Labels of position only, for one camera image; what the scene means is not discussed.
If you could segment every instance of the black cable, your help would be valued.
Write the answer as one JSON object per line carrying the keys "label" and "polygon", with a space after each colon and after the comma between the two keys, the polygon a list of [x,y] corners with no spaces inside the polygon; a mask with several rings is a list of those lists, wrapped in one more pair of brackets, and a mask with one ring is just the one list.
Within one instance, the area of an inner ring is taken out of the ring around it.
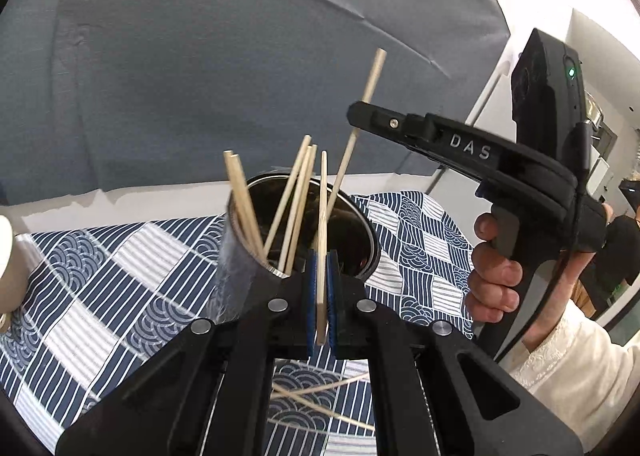
{"label": "black cable", "polygon": [[577,171],[577,187],[576,187],[576,197],[575,197],[575,210],[574,210],[574,219],[571,225],[571,233],[568,248],[564,251],[564,255],[561,257],[560,262],[556,264],[556,268],[554,270],[554,274],[549,281],[549,284],[546,287],[545,293],[540,299],[538,306],[535,311],[529,317],[525,325],[518,331],[516,336],[507,344],[505,349],[503,349],[497,357],[495,357],[495,362],[499,363],[513,348],[514,346],[520,342],[521,338],[524,334],[529,331],[529,328],[533,325],[533,323],[538,320],[540,314],[546,306],[546,303],[549,301],[551,294],[556,289],[560,277],[566,270],[567,265],[569,264],[569,260],[571,256],[574,254],[577,246],[578,246],[578,235],[580,232],[580,218],[582,216],[582,200],[587,194],[587,182],[589,180],[589,172],[590,172],[590,154],[591,154],[591,129],[587,127],[586,123],[581,123],[576,126],[576,145],[578,151],[581,153],[579,158],[577,159],[577,165],[575,171]]}

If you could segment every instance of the wooden stick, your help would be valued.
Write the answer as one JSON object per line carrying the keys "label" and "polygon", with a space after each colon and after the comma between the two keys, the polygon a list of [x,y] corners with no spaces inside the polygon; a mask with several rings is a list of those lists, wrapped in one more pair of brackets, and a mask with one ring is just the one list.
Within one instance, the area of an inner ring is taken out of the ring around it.
{"label": "wooden stick", "polygon": [[[376,51],[376,56],[373,58],[373,64],[371,65],[371,70],[369,71],[369,78],[367,79],[367,85],[364,88],[364,93],[362,94],[362,101],[366,103],[371,103],[371,98],[373,97],[373,92],[376,90],[376,85],[378,85],[378,80],[380,78],[380,73],[382,73],[382,66],[385,65],[386,51],[378,48]],[[351,160],[351,154],[353,154],[353,148],[356,145],[356,140],[358,139],[358,134],[360,134],[360,129],[354,127],[351,130],[351,134],[349,135],[349,140],[347,141],[347,147],[344,149],[344,154],[342,155],[342,160],[340,162],[340,167],[338,168],[338,173],[335,177],[334,188],[331,191],[331,196],[329,197],[329,202],[327,203],[327,216],[331,217],[331,213],[334,210],[335,200],[338,197],[338,192],[340,191],[340,186],[342,185],[342,180],[344,179],[344,175],[347,172],[347,167],[349,166],[349,162]]]}
{"label": "wooden stick", "polygon": [[262,251],[262,238],[260,237],[260,228],[255,218],[254,204],[251,201],[249,188],[246,186],[242,163],[237,154],[233,151],[225,151],[226,174],[231,183],[233,191],[234,203],[238,211],[240,226],[244,237],[250,245],[254,255],[262,262],[266,263],[267,258]]}
{"label": "wooden stick", "polygon": [[275,389],[276,391],[278,391],[282,396],[286,396],[287,398],[295,400],[296,402],[299,402],[300,404],[304,404],[309,409],[317,410],[318,412],[326,414],[327,416],[332,416],[333,418],[337,418],[338,420],[341,420],[341,421],[346,422],[346,423],[352,423],[353,425],[356,425],[358,427],[362,427],[363,429],[366,429],[366,430],[370,430],[370,431],[373,431],[373,432],[376,431],[376,428],[373,425],[369,425],[368,423],[360,422],[359,420],[354,420],[353,418],[349,418],[348,416],[345,416],[343,414],[339,414],[339,413],[337,413],[337,412],[335,412],[335,411],[333,411],[331,409],[327,409],[326,407],[318,406],[318,404],[316,404],[315,402],[312,402],[311,400],[307,400],[306,398],[302,398],[301,396],[298,396],[297,394],[293,394],[288,389],[283,388],[283,386],[279,386],[275,382],[271,382],[271,387],[273,389]]}
{"label": "wooden stick", "polygon": [[287,264],[284,267],[284,273],[291,275],[293,272],[293,262],[296,259],[296,251],[298,249],[298,238],[300,237],[300,227],[302,226],[302,219],[305,217],[306,198],[308,197],[309,184],[311,182],[311,173],[314,170],[314,164],[316,163],[316,154],[318,153],[318,145],[312,145],[311,158],[306,163],[306,170],[300,171],[300,175],[305,177],[305,185],[302,187],[302,197],[300,198],[300,204],[296,210],[296,221],[293,224],[293,232],[291,234],[291,241],[289,243],[289,252],[287,254]]}
{"label": "wooden stick", "polygon": [[326,342],[326,151],[320,155],[320,212],[316,266],[316,344]]}
{"label": "wooden stick", "polygon": [[[306,172],[307,163],[311,157],[311,150],[313,146],[306,148],[304,163],[302,164],[302,171]],[[284,237],[282,238],[282,248],[280,249],[280,258],[278,259],[278,269],[284,272],[287,264],[287,255],[289,253],[289,245],[291,243],[291,236],[293,235],[293,226],[296,223],[296,213],[300,206],[300,198],[302,197],[302,189],[305,186],[304,176],[298,176],[298,183],[296,183],[296,190],[293,193],[293,201],[289,210],[289,218],[287,219],[287,228],[284,231]]]}
{"label": "wooden stick", "polygon": [[[293,389],[289,391],[291,394],[297,394],[298,396],[302,394],[311,394],[312,392],[320,392],[327,391],[328,389],[340,388],[341,386],[346,386],[351,382],[357,382],[359,380],[363,380],[365,378],[369,378],[369,373],[361,373],[360,375],[351,376],[350,378],[344,378],[342,380],[338,380],[337,382],[331,382],[330,384],[322,384],[322,386],[313,386],[312,388],[302,388],[302,389]],[[278,392],[272,392],[272,398],[279,398],[282,396]]]}
{"label": "wooden stick", "polygon": [[280,226],[280,221],[282,220],[284,211],[287,208],[287,203],[289,203],[289,198],[291,196],[291,193],[293,192],[293,187],[294,187],[294,184],[296,183],[298,172],[300,172],[302,163],[305,160],[306,148],[309,146],[310,143],[311,143],[311,137],[307,134],[302,140],[302,143],[300,144],[300,149],[298,149],[298,154],[296,155],[296,160],[293,163],[291,172],[289,173],[289,178],[287,178],[287,184],[284,186],[284,191],[282,192],[280,203],[278,203],[278,208],[276,210],[275,215],[273,216],[273,223],[271,223],[269,234],[267,235],[267,239],[264,242],[265,256],[269,254],[269,250],[271,249],[273,240],[276,237],[276,232],[278,231],[278,227]]}

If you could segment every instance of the white striped square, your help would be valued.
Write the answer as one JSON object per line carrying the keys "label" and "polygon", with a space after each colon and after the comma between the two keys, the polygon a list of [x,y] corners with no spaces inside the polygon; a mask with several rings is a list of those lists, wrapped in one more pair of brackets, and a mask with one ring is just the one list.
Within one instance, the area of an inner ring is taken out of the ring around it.
{"label": "white striped square", "polygon": [[427,214],[427,216],[437,219],[438,221],[442,219],[442,215],[444,214],[444,209],[426,194],[422,198],[422,211]]}
{"label": "white striped square", "polygon": [[324,447],[324,456],[375,456],[378,454],[375,436],[344,436],[330,434]]}
{"label": "white striped square", "polygon": [[44,259],[44,256],[38,245],[36,245],[33,238],[28,233],[22,233],[15,237],[15,246],[20,249],[24,262],[31,273]]}
{"label": "white striped square", "polygon": [[44,337],[44,343],[74,379],[90,389],[118,338],[79,301],[74,301]]}
{"label": "white striped square", "polygon": [[367,207],[369,208],[367,217],[370,221],[382,225],[383,227],[391,230],[395,235],[398,235],[400,219],[393,210],[374,200],[369,200],[367,202]]}
{"label": "white striped square", "polygon": [[[367,360],[347,360],[344,363],[342,370],[342,376],[344,378],[351,378],[352,376],[363,375],[369,373],[369,362]],[[363,377],[366,382],[369,381],[369,376]]]}
{"label": "white striped square", "polygon": [[113,254],[117,262],[151,291],[178,264],[188,247],[152,223],[145,223]]}
{"label": "white striped square", "polygon": [[433,307],[450,315],[462,317],[462,301],[465,294],[447,280],[433,276],[431,280],[431,301]]}
{"label": "white striped square", "polygon": [[380,253],[378,267],[367,279],[367,284],[394,295],[402,295],[402,275],[398,263],[391,259],[385,251]]}
{"label": "white striped square", "polygon": [[14,407],[20,413],[24,423],[29,426],[42,444],[53,453],[56,449],[58,438],[60,438],[64,429],[44,409],[38,399],[33,396],[31,389],[26,385],[21,386],[20,391],[18,391]]}
{"label": "white striped square", "polygon": [[437,257],[444,262],[451,263],[451,256],[449,254],[449,245],[444,239],[440,239],[429,232],[423,232],[424,238],[424,251],[433,257]]}

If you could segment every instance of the white sleeve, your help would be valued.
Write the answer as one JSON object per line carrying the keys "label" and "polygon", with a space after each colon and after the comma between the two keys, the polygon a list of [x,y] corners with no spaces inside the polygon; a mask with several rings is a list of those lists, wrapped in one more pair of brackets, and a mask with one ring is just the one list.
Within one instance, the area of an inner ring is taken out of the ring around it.
{"label": "white sleeve", "polygon": [[532,353],[520,344],[502,366],[580,437],[590,451],[640,382],[640,345],[623,348],[569,301],[554,331]]}

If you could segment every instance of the blue and white tablecloth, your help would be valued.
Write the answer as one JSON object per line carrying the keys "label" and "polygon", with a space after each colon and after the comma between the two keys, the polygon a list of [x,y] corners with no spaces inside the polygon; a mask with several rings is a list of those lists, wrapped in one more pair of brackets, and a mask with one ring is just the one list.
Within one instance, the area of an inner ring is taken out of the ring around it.
{"label": "blue and white tablecloth", "polygon": [[[463,309],[471,246],[453,220],[419,192],[353,200],[383,250],[367,281],[370,298],[408,321],[443,318],[471,336]],[[0,384],[52,452],[66,427],[203,313],[216,291],[223,222],[170,219],[20,236],[33,273],[11,329],[0,335]],[[345,383],[303,395],[341,419],[274,396],[265,454],[376,453],[366,361],[336,360],[322,347],[306,362],[277,361],[273,379],[290,390]]]}

